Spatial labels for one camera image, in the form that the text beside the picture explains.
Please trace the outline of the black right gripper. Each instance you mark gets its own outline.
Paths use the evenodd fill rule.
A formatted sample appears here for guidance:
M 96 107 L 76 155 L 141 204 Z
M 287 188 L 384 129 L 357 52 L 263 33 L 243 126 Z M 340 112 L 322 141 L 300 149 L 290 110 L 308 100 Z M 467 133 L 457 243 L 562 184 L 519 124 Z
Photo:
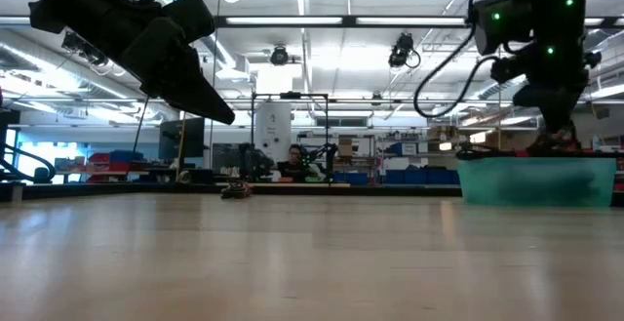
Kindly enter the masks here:
M 601 53 L 580 50 L 572 57 L 562 56 L 562 60 L 557 60 L 554 47 L 549 46 L 542 53 L 531 44 L 522 49 L 516 59 L 527 84 L 513 96 L 513 104 L 538 108 L 547 132 L 540 133 L 526 148 L 526 153 L 543 156 L 557 147 L 557 136 L 576 138 L 571 111 L 588 85 L 589 70 L 601 62 Z

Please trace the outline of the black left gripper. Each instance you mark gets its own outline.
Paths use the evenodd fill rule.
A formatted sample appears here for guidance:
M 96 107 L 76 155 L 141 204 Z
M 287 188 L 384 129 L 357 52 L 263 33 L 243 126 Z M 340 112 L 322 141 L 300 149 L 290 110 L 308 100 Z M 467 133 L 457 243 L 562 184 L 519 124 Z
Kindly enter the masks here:
M 231 125 L 235 113 L 202 72 L 197 51 L 156 0 L 36 0 L 32 27 L 71 29 L 140 81 L 140 90 L 182 111 Z

